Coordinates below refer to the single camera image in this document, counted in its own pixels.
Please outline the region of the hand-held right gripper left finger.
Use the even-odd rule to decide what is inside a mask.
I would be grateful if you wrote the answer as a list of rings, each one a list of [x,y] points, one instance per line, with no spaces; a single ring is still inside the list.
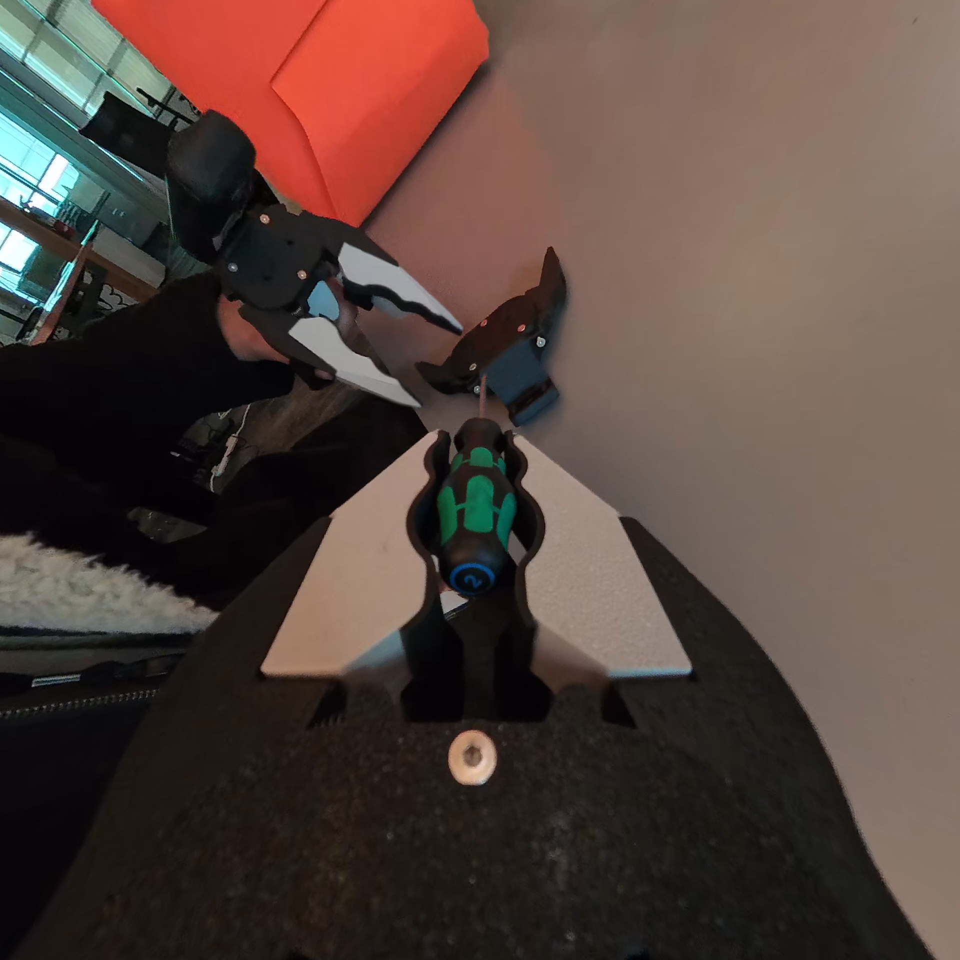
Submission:
[[[401,701],[414,677],[406,642],[440,609],[433,561],[408,530],[439,438],[428,432],[333,511],[261,662],[264,678],[381,687]]]

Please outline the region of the person's left hand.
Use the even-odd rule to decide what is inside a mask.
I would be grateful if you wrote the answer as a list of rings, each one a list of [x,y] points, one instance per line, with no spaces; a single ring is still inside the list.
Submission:
[[[261,333],[241,315],[241,304],[221,294],[217,301],[217,323],[231,353],[248,363],[271,362],[288,365],[289,358],[275,350]]]

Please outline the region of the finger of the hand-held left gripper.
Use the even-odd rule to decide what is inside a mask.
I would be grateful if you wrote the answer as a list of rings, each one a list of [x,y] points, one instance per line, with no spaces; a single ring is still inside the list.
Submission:
[[[309,367],[329,367],[344,384],[400,406],[421,408],[421,402],[398,379],[344,342],[335,321],[325,317],[300,318],[292,325],[290,336],[305,349]]]
[[[433,294],[399,264],[385,256],[344,242],[338,254],[340,281],[345,294],[360,304],[384,301],[402,314],[415,314],[457,336],[462,324]]]

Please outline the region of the black plastic bracket part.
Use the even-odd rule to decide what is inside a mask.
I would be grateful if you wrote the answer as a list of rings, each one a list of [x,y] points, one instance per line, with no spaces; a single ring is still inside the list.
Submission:
[[[510,423],[526,426],[559,398],[543,356],[567,302],[567,279],[549,246],[536,286],[501,303],[442,363],[416,362],[414,368],[444,395],[478,395],[486,382],[486,392],[506,408]]]

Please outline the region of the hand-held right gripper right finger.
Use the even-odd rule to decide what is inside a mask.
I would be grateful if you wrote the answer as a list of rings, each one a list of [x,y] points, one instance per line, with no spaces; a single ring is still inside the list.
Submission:
[[[524,547],[502,640],[510,673],[542,682],[689,676],[625,518],[527,438],[510,431],[506,440]]]

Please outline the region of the green black handle screwdriver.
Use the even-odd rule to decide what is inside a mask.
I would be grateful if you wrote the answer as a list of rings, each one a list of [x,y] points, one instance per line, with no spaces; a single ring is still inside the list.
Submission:
[[[454,593],[487,594],[510,561],[518,498],[507,462],[507,437],[487,416],[488,377],[475,388],[478,414],[454,438],[455,454],[437,495],[438,572]]]

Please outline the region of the person's left forearm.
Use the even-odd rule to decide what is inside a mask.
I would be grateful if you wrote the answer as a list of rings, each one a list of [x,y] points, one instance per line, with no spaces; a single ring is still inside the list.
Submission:
[[[74,340],[2,348],[2,437],[62,461],[167,454],[216,412],[287,395],[291,367],[242,359],[212,272],[165,286]]]

